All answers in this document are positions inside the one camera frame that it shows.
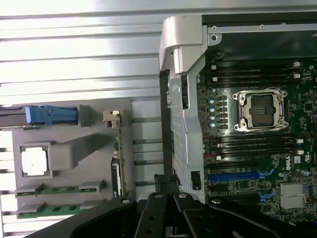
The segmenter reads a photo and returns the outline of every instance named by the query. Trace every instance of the white label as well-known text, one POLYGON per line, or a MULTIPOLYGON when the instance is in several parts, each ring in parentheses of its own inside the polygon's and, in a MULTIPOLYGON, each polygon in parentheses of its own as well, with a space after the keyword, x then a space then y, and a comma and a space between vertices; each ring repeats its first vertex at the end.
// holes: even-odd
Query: white label
POLYGON ((295 156, 294 157, 294 163, 295 164, 300 164, 301 163, 301 157, 300 156, 295 156))

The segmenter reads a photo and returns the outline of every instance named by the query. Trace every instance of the blue pcie slot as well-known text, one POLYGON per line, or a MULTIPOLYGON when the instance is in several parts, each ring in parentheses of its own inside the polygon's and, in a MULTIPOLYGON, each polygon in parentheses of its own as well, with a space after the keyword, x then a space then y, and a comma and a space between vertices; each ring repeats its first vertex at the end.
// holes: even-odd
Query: blue pcie slot
POLYGON ((261 175, 259 174, 259 172, 209 175, 210 182, 242 180, 242 179, 251 180, 251 179, 260 179, 260 178, 261 178, 261 175))

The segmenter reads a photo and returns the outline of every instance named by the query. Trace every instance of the cpu socket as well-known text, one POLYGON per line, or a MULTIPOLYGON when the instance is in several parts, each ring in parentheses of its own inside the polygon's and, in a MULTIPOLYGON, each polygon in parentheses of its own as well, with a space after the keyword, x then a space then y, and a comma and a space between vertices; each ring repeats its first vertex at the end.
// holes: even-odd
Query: cpu socket
POLYGON ((287 92, 278 88, 241 91, 232 95, 239 105, 236 131, 263 132, 288 126, 284 119, 284 98, 287 92))

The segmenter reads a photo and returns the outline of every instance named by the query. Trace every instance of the screw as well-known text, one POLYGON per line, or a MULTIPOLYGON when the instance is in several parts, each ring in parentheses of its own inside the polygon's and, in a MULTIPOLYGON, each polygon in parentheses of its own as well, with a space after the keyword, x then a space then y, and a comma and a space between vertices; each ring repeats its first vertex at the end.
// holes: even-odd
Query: screw
POLYGON ((179 194, 178 195, 180 198, 185 198, 185 197, 187 197, 187 195, 185 194, 185 193, 181 193, 181 194, 179 194))
POLYGON ((220 204, 220 203, 221 203, 221 200, 218 199, 218 198, 214 198, 214 199, 211 200, 211 201, 212 201, 212 203, 214 203, 214 204, 220 204))

